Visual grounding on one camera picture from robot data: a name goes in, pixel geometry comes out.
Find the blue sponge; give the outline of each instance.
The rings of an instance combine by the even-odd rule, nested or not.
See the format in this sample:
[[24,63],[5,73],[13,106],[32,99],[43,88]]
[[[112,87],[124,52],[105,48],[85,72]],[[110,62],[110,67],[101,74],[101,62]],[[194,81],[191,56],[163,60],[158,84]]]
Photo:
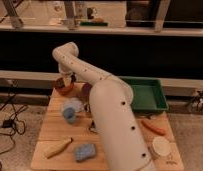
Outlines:
[[94,157],[95,155],[96,149],[94,144],[83,144],[75,148],[75,159],[77,162]]

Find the cable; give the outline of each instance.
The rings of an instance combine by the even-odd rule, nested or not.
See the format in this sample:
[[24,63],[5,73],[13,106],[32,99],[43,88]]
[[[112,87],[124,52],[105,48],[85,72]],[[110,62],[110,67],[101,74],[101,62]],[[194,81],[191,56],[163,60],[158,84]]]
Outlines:
[[[14,104],[13,104],[13,98],[14,98],[17,94],[15,93],[14,95],[11,96],[11,88],[12,88],[12,87],[13,87],[13,85],[11,85],[11,86],[9,87],[9,91],[8,91],[8,97],[9,97],[9,98],[8,98],[8,100],[7,100],[6,103],[0,108],[0,111],[1,111],[8,103],[10,103],[11,106],[12,106],[12,108],[13,108],[13,110],[14,110],[13,114],[11,114],[11,115],[9,116],[9,118],[7,119],[7,120],[13,120],[12,126],[9,127],[9,128],[11,129],[10,133],[2,133],[2,132],[0,132],[0,136],[7,136],[7,137],[10,137],[10,139],[11,139],[11,141],[12,141],[12,146],[11,146],[9,149],[0,152],[0,157],[1,157],[3,154],[5,154],[5,153],[7,153],[7,152],[10,152],[12,149],[14,149],[14,147],[15,147],[15,145],[16,145],[16,142],[15,142],[15,140],[13,139],[13,136],[16,135],[16,134],[23,135],[23,134],[25,133],[25,131],[26,131],[25,122],[22,121],[22,120],[20,120],[20,119],[18,118],[18,115],[19,115],[20,113],[24,112],[25,110],[27,110],[28,106],[27,106],[27,105],[23,105],[23,106],[21,106],[19,109],[16,109],[16,108],[15,108],[15,106],[14,106]],[[23,127],[22,131],[19,130],[19,128],[18,128],[18,123],[21,123],[21,124],[22,124],[22,127]],[[2,162],[1,162],[1,160],[0,160],[0,171],[2,171]]]
[[6,100],[6,102],[4,103],[4,105],[2,105],[0,107],[0,111],[10,102],[13,100],[13,98],[16,96],[17,94],[14,94],[13,96],[9,97],[8,100]]
[[192,107],[195,102],[197,102],[196,110],[202,111],[203,110],[203,90],[197,91],[197,96],[192,97],[192,99],[187,103],[187,107],[190,107],[190,110],[192,110]]

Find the green tray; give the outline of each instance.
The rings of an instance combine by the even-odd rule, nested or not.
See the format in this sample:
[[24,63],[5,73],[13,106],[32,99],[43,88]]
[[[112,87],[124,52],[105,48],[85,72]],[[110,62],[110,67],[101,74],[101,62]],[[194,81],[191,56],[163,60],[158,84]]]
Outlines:
[[133,89],[134,99],[131,107],[134,112],[160,113],[169,109],[158,79],[139,77],[120,78]]

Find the wooden table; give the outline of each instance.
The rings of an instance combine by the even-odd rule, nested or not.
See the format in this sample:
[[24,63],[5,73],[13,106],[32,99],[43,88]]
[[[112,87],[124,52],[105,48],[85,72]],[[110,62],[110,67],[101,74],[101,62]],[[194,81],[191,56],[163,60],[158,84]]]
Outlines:
[[[68,95],[71,97],[81,97],[81,86],[76,84],[74,90]],[[34,170],[65,170],[65,171],[107,171],[108,166],[103,153],[99,137],[95,133],[91,133],[88,128],[92,118],[85,112],[77,113],[76,122],[72,125],[67,124],[61,114],[61,106],[67,100],[66,97],[60,96],[55,90],[52,93],[49,106],[41,127],[41,131],[36,144],[35,152],[31,162],[31,168]],[[146,129],[141,120],[145,118],[137,118],[140,129],[148,146],[157,135]],[[154,125],[167,130],[166,138],[171,143],[172,153],[169,157],[158,158],[154,161],[159,171],[182,171],[184,166],[173,136],[167,115],[165,112],[156,116],[151,120]],[[61,154],[47,159],[44,157],[44,150],[55,144],[56,141],[68,137],[75,140]],[[92,159],[88,159],[82,163],[76,163],[74,157],[74,148],[80,144],[94,143],[96,145],[97,155]]]

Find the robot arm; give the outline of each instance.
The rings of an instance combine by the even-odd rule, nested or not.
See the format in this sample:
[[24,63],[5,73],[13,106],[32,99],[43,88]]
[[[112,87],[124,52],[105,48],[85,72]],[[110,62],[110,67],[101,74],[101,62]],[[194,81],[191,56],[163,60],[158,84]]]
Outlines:
[[77,58],[70,42],[53,50],[60,71],[75,72],[93,85],[90,107],[111,171],[155,171],[130,104],[131,87],[111,73]]

